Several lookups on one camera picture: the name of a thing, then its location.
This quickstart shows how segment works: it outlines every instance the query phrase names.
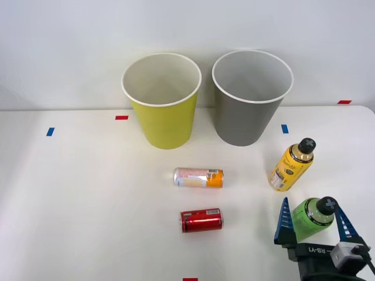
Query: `paper cup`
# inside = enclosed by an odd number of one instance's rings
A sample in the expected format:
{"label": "paper cup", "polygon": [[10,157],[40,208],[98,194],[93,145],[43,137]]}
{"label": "paper cup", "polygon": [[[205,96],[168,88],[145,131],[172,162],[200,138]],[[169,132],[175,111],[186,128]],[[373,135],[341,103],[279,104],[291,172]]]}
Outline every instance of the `paper cup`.
{"label": "paper cup", "polygon": [[122,89],[150,144],[173,149],[189,140],[201,82],[196,63],[180,54],[152,54],[128,67]]}
{"label": "paper cup", "polygon": [[258,50],[239,50],[219,58],[212,68],[215,84],[217,134],[227,143],[256,142],[294,77],[277,56]]}

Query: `blue tape marker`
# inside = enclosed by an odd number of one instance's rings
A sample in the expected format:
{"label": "blue tape marker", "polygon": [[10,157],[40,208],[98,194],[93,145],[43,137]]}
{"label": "blue tape marker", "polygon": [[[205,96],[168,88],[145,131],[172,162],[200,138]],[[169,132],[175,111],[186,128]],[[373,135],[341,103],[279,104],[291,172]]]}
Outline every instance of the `blue tape marker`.
{"label": "blue tape marker", "polygon": [[286,126],[285,124],[281,124],[281,129],[283,133],[289,133],[288,126]]}
{"label": "blue tape marker", "polygon": [[49,128],[47,132],[47,136],[52,136],[53,131],[54,131],[54,128]]}

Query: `yellow paper cup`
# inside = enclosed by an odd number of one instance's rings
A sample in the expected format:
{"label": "yellow paper cup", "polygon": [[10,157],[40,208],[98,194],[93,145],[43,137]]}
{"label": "yellow paper cup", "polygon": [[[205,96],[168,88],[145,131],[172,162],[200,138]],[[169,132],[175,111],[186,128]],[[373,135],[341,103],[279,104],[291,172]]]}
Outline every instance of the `yellow paper cup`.
{"label": "yellow paper cup", "polygon": [[173,149],[189,140],[201,82],[199,67],[180,54],[152,54],[128,67],[122,89],[150,144]]}

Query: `white wall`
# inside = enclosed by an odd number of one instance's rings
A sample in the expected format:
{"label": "white wall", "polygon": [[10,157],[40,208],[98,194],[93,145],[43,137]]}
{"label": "white wall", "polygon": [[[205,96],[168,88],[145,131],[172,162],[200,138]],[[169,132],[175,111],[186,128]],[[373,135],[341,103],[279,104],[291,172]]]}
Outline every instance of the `white wall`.
{"label": "white wall", "polygon": [[[130,108],[120,79],[135,59],[174,51],[210,81],[223,53],[269,51],[293,69],[284,105],[375,109],[373,0],[5,0],[0,109]],[[213,106],[204,83],[198,106]]]}

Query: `red soda can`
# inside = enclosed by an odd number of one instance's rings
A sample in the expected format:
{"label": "red soda can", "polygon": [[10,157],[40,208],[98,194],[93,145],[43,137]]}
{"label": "red soda can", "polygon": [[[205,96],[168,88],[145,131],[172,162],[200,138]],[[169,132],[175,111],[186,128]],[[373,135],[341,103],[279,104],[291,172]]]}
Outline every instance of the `red soda can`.
{"label": "red soda can", "polygon": [[181,212],[182,232],[221,229],[223,217],[218,208]]}

